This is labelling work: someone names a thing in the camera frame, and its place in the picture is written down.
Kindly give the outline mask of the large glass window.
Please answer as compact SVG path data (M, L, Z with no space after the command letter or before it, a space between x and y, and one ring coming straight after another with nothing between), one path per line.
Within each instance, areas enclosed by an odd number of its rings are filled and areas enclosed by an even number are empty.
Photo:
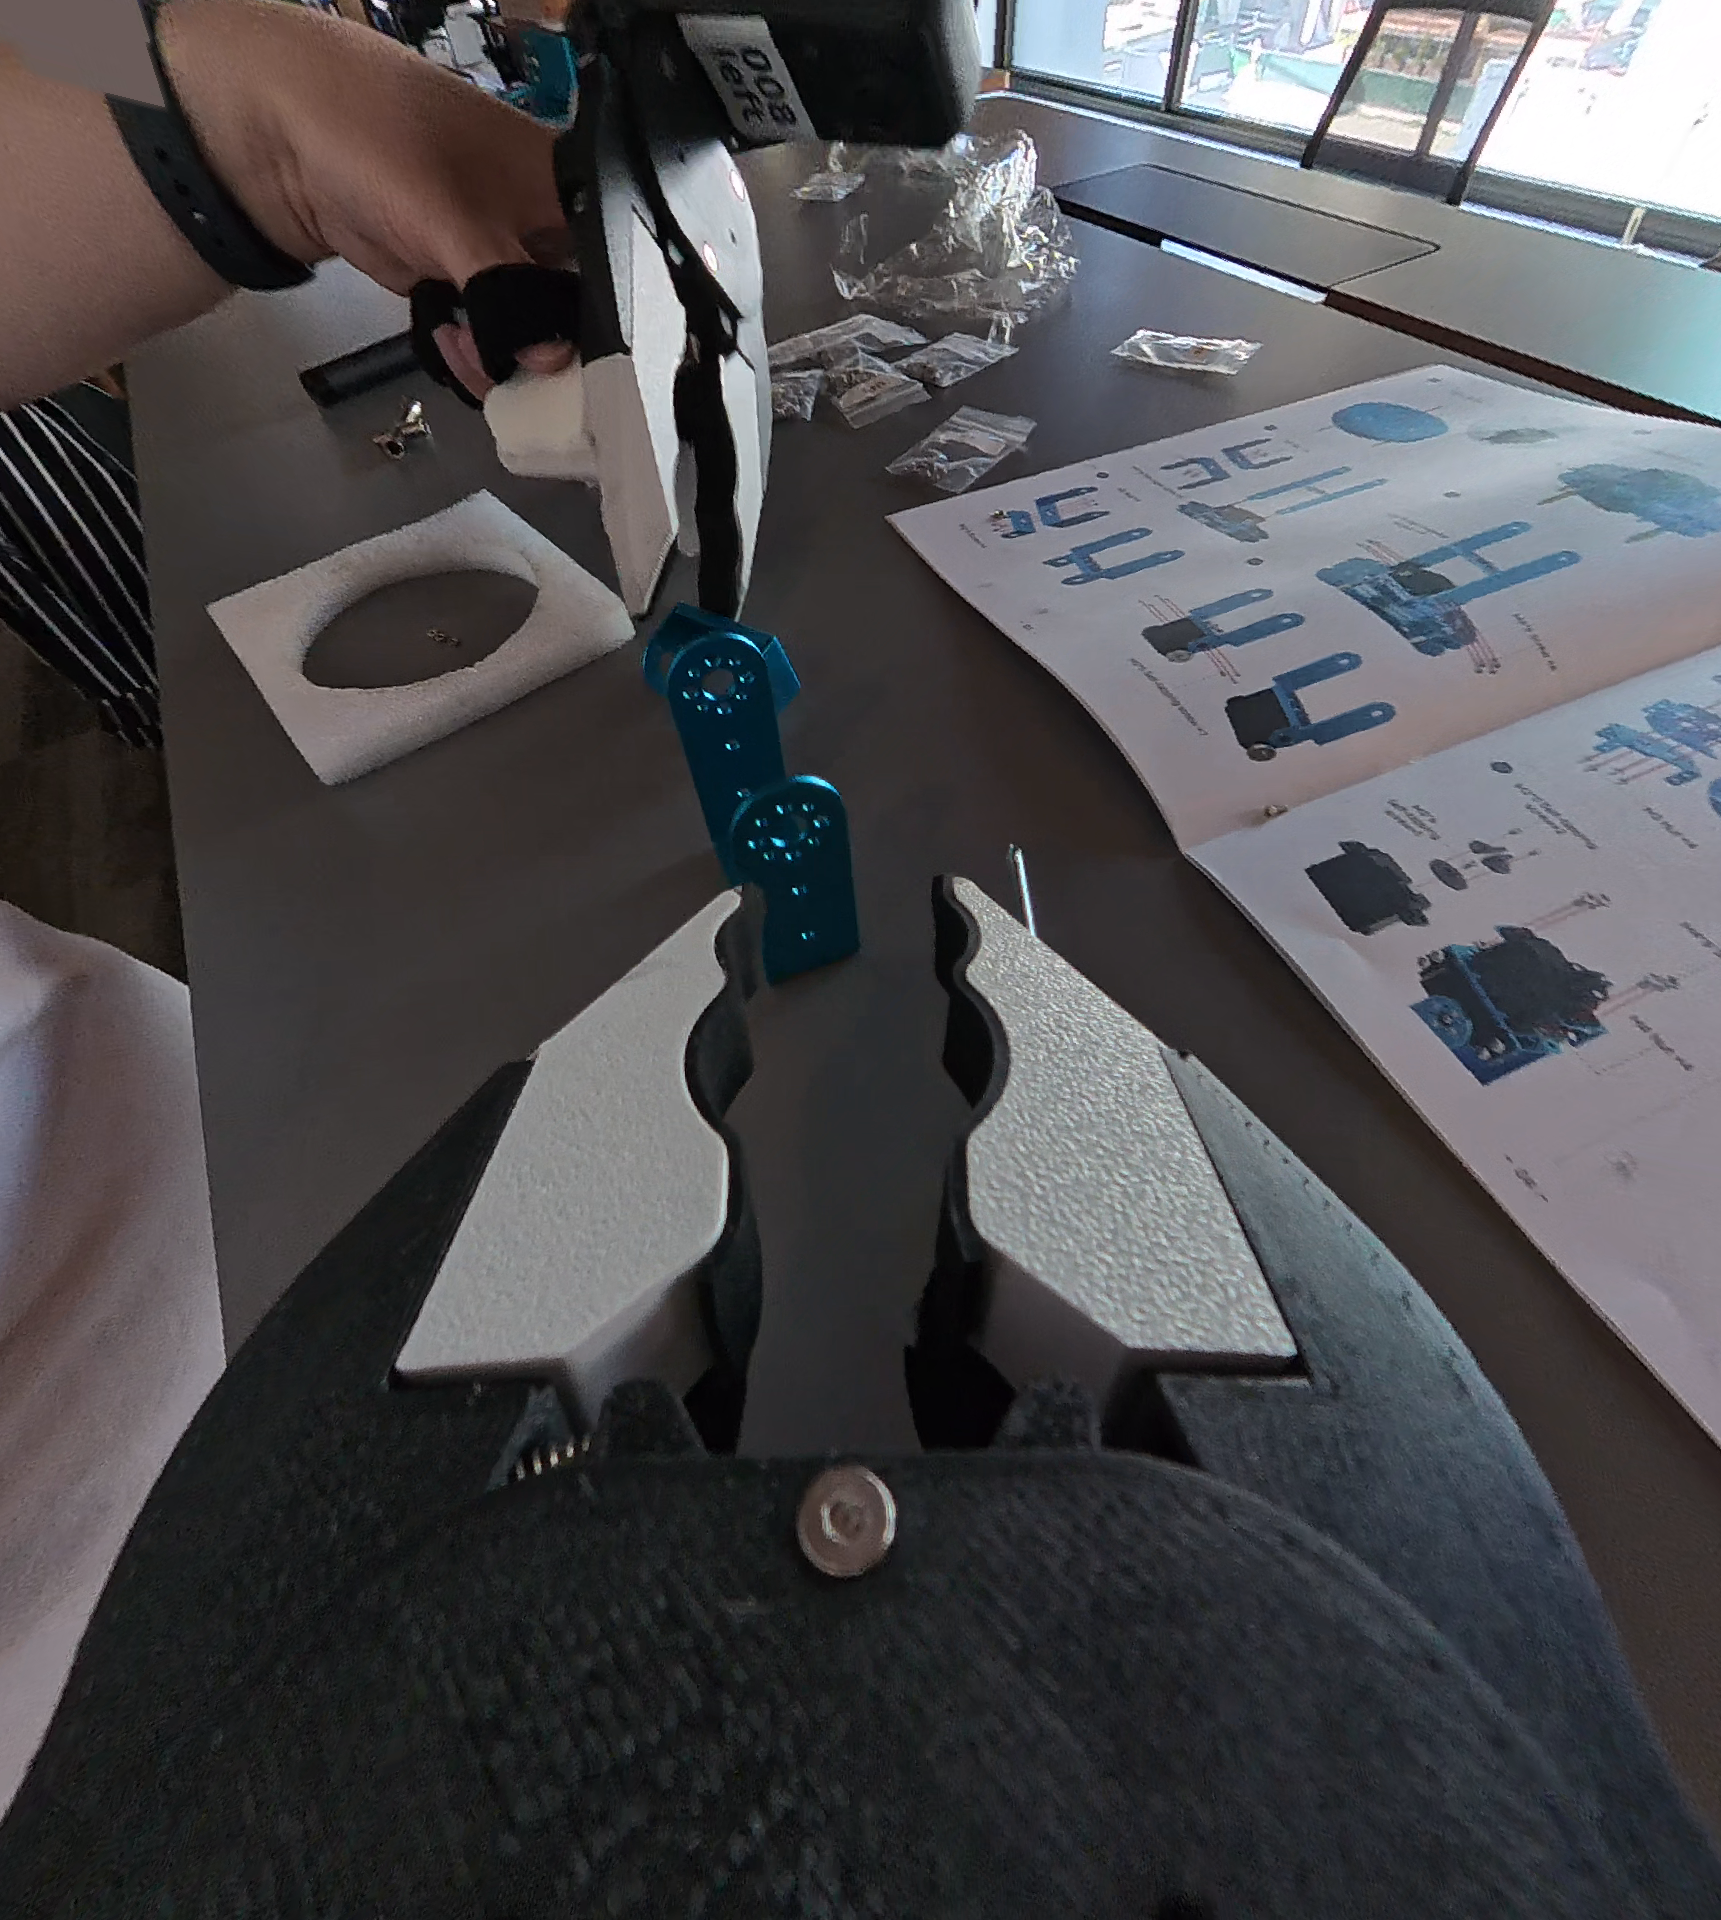
M1297 153L1369 5L1019 3L1003 52L1072 85ZM1721 225L1721 3L1552 5L1475 186Z

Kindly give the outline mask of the long blue U bracket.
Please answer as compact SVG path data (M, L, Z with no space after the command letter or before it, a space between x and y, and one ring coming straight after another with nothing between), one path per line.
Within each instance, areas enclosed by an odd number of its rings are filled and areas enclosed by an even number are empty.
M761 651L704 636L675 660L665 701L722 872L765 901L768 982L855 955L847 809L830 782L786 772Z

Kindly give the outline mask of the white shirt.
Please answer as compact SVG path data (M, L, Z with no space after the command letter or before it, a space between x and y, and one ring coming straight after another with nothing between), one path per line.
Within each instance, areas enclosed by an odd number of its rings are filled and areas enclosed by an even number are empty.
M189 992L0 901L0 1818L222 1363Z

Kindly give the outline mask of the white square foam frame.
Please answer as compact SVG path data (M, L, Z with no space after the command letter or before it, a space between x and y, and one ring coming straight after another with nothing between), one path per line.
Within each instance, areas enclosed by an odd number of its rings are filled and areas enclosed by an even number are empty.
M344 691L306 678L306 654L339 615L374 590L458 573L501 575L535 590L525 623L485 660L392 688ZM485 490L206 613L327 787L449 738L633 639L624 603Z

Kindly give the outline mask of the open instruction manual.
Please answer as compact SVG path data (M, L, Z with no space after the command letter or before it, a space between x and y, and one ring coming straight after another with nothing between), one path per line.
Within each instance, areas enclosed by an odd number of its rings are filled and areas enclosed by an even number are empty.
M1721 1446L1721 428L1423 368L890 526Z

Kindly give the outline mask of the dark grey desk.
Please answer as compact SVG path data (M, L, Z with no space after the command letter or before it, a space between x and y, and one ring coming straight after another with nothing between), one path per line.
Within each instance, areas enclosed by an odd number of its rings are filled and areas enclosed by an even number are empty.
M318 410L296 370L405 324L344 265L235 296L129 362L225 1329L503 1062L719 888L666 709L626 649L360 780L292 751L205 609L495 489L610 575L597 503L509 480L412 380ZM430 444L371 436L421 397ZM1721 1836L1721 1450L1565 1285L1250 924L1184 862L1109 737L951 595L886 516L945 402L777 426L746 615L805 691L786 763L852 825L862 953L750 1004L734 1103L765 1254L743 1443L902 1455L902 1348L965 1104L942 1071L930 881L1013 903L1194 1053L1426 1288L1511 1407Z

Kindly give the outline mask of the small blue servo bracket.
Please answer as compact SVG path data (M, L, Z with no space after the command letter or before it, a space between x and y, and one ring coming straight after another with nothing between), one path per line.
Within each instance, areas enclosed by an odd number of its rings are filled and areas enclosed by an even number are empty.
M704 613L688 603L676 605L646 640L641 669L650 691L658 698L666 697L678 654L717 635L752 642L768 665L777 712L793 704L800 693L800 681L778 636L737 619Z

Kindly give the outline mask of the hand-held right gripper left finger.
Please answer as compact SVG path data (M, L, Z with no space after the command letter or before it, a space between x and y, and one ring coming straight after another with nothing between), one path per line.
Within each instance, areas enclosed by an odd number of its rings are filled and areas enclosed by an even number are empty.
M594 1416L624 1380L737 1419L761 1249L729 1109L752 1075L754 924L721 892L536 1048L397 1359L540 1380Z

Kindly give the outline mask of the black cylinder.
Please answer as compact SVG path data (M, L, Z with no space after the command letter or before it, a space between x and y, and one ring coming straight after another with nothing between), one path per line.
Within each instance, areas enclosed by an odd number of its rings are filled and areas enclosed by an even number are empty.
M421 370L418 355L409 332L362 348L340 352L303 368L296 378L309 400L325 410L343 406L388 384L410 378Z

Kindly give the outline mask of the crumpled clear plastic wrap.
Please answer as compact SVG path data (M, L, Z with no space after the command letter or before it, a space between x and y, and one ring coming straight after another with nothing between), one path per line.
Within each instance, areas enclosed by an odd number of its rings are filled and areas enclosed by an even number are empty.
M1071 226L1019 129L939 151L830 151L821 184L843 216L830 280L843 301L902 321L1023 324L1078 274Z

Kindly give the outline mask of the black wristband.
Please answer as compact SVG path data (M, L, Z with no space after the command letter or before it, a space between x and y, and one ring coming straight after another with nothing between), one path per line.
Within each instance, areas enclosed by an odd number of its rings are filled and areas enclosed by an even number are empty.
M140 3L159 104L109 92L105 106L127 155L183 239L218 278L248 293L306 285L315 269L269 239L232 196L189 123L157 39L159 3Z

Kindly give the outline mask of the striped dark cloth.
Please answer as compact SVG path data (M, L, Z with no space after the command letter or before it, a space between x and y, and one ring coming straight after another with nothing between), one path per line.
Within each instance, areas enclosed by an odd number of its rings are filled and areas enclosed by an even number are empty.
M0 620L129 745L160 747L125 400L92 383L0 410Z

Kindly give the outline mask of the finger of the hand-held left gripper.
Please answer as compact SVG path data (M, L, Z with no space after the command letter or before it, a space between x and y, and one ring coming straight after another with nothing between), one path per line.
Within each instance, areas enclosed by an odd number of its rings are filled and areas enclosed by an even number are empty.
M624 165L600 161L582 215L585 433L603 528L633 616L676 547L676 376L687 316Z
M690 455L697 601L746 598L773 444L765 278L746 182L719 138L661 138L661 239L687 324L675 419Z

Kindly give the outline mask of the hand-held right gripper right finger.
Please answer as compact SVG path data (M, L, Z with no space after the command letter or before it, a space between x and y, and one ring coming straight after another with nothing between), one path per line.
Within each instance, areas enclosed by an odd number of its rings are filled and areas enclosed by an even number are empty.
M987 1446L1046 1380L1130 1427L1145 1380L1297 1375L1170 1051L974 882L930 901L968 1117L918 1309L920 1446Z

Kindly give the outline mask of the person's left hand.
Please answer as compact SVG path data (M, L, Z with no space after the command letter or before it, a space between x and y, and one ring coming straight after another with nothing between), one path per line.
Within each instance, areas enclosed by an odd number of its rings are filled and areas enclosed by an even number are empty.
M175 3L155 51L259 233L410 302L426 373L478 406L579 361L552 135L410 48L285 5Z

